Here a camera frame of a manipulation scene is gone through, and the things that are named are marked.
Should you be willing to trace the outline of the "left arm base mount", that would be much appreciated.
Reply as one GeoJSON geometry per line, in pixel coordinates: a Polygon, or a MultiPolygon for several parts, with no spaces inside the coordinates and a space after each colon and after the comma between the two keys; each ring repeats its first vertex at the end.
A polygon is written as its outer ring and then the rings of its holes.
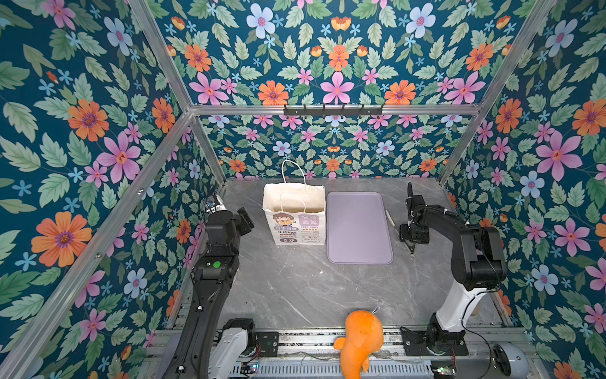
{"type": "Polygon", "coordinates": [[[242,358],[259,358],[278,356],[280,334],[276,331],[247,332],[247,345],[242,358]]]}

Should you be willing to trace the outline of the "white printed paper bag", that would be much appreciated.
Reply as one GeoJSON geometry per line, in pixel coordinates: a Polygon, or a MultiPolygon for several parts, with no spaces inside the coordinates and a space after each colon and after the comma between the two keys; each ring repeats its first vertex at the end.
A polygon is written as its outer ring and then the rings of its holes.
{"type": "Polygon", "coordinates": [[[287,164],[303,171],[296,162],[286,159],[281,164],[282,181],[264,186],[262,208],[274,242],[278,246],[323,246],[328,230],[326,189],[307,182],[289,182],[287,164]]]}

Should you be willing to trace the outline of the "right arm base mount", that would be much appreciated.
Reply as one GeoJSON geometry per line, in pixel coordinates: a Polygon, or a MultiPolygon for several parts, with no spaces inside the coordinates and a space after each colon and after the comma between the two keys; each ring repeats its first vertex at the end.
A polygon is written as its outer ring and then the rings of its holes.
{"type": "Polygon", "coordinates": [[[399,331],[407,356],[467,356],[469,350],[464,340],[465,332],[451,333],[439,326],[429,325],[425,331],[415,331],[401,326],[399,331]]]}

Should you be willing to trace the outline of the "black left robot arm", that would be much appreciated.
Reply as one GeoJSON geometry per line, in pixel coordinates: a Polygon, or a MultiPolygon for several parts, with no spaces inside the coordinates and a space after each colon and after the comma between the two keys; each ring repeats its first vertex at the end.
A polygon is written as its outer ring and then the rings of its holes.
{"type": "Polygon", "coordinates": [[[206,243],[191,274],[193,298],[186,323],[163,378],[228,378],[249,347],[247,321],[220,333],[219,317],[235,281],[241,237],[254,229],[245,208],[219,210],[206,223],[206,243]]]}

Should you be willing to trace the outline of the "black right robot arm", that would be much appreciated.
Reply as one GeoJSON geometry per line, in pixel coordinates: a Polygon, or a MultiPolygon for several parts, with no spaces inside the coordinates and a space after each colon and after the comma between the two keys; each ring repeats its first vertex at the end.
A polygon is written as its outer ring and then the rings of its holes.
{"type": "Polygon", "coordinates": [[[407,186],[407,222],[399,225],[399,240],[411,254],[418,245],[430,243],[434,230],[451,244],[454,282],[448,296],[433,313],[424,332],[400,327],[408,356],[468,355],[465,336],[473,308],[489,293],[497,292],[507,277],[507,263],[500,233],[494,227],[464,222],[441,205],[428,205],[413,185],[407,186]]]}

